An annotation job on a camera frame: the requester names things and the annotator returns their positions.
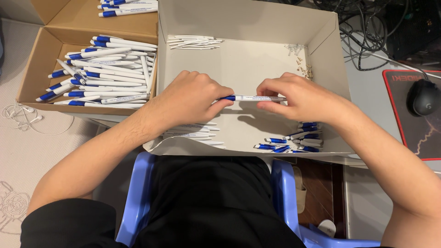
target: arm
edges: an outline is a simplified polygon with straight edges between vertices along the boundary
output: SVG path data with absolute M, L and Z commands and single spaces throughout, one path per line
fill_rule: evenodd
M 393 201 L 383 246 L 439 247 L 441 180 L 415 154 L 357 106 L 305 78 L 285 73 L 279 79 L 266 79 L 257 92 L 280 93 L 288 99 L 288 106 L 259 102 L 261 109 L 292 120 L 330 124 L 366 163 Z
M 133 149 L 181 125 L 209 121 L 233 102 L 215 99 L 233 94 L 207 74 L 181 72 L 163 93 L 127 119 L 81 145 L 38 182 L 27 214 L 48 203 L 91 199 L 92 191 Z

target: hand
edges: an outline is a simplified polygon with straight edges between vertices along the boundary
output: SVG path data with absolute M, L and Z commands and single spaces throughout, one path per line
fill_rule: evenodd
M 260 101 L 257 107 L 282 114 L 290 120 L 322 121 L 332 124 L 341 116 L 342 107 L 352 105 L 345 98 L 289 72 L 285 72 L 278 79 L 265 79 L 257 87 L 259 96 L 278 96 L 279 93 L 287 98 L 287 106 Z
M 155 118 L 161 132 L 182 124 L 206 122 L 234 102 L 217 98 L 234 94 L 207 74 L 182 71 L 165 90 L 145 104 L 138 112 L 148 111 L 146 118 Z

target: white cardboard box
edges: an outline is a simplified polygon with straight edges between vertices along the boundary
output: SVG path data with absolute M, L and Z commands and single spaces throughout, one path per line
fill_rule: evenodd
M 301 75 L 296 60 L 312 65 L 314 81 L 350 100 L 338 29 L 337 14 L 327 11 L 251 0 L 161 0 L 159 2 L 159 65 L 157 93 L 182 71 L 207 73 L 236 94 L 255 95 L 265 78 L 288 71 Z M 204 35 L 224 39 L 212 50 L 170 49 L 172 35 Z M 306 45 L 298 56 L 286 45 Z M 298 156 L 318 157 L 353 153 L 328 125 L 322 125 L 321 153 L 269 153 L 253 148 L 264 138 L 281 138 L 296 132 L 296 121 L 270 114 L 255 102 L 236 102 L 213 121 L 221 130 L 213 141 L 227 149 L 173 137 L 144 144 L 157 155 Z

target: forearm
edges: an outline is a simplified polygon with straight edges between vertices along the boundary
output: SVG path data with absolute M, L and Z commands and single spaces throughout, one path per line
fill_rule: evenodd
M 50 202 L 90 194 L 129 152 L 159 135 L 153 124 L 141 130 L 139 122 L 139 115 L 133 114 L 52 167 L 35 188 L 28 213 Z
M 383 190 L 415 215 L 440 215 L 441 180 L 415 154 L 369 119 L 352 103 L 331 125 L 354 149 Z

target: person's left hand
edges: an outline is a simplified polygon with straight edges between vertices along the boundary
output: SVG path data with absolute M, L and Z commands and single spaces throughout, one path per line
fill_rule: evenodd
M 207 122 L 233 101 L 218 98 L 234 94 L 207 74 L 182 71 L 165 90 L 137 111 L 141 121 L 153 120 L 160 132 L 182 124 Z

